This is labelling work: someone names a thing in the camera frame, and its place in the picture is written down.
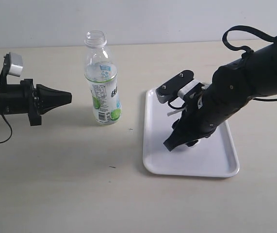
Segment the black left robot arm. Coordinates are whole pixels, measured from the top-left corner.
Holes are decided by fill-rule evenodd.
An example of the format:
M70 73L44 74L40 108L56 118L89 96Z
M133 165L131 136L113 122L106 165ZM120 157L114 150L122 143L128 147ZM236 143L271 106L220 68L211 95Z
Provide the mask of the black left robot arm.
M70 92L55 90L33 79L23 79L19 84L8 84L7 76L20 77L23 70L22 56L9 52L4 56L0 73L0 116L27 114L31 126L42 124L42 115L48 111L70 104Z

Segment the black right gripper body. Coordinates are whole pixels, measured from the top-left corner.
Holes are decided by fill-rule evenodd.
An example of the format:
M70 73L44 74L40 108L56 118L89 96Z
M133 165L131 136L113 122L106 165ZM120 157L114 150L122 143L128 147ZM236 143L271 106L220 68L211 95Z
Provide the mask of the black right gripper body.
M204 92L193 101L174 123L174 129L193 130L201 133L201 138L209 137L228 118L228 102L214 92Z

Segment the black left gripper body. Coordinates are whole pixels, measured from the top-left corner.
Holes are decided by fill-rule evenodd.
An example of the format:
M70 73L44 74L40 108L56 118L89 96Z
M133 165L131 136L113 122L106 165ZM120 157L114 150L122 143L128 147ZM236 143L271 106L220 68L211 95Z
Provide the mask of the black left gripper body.
M0 113L3 115L27 114L31 126L42 124L36 106L35 88L32 79L23 79L19 84L8 84L3 67L0 73Z

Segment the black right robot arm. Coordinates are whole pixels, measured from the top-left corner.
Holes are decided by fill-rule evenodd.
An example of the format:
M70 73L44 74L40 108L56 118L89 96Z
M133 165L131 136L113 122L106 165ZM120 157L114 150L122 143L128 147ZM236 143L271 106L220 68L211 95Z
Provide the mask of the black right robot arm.
M251 33L269 44L258 51L248 46L236 47L228 42L225 33L224 45L243 53L240 59L220 66L210 84L197 81L191 70L184 70L157 88L160 103L183 100L182 106L173 108L174 112L181 112L181 117L172 124L173 131L164 141L168 150L180 145L191 147L210 137L251 100L277 101L277 36L244 25L232 30Z

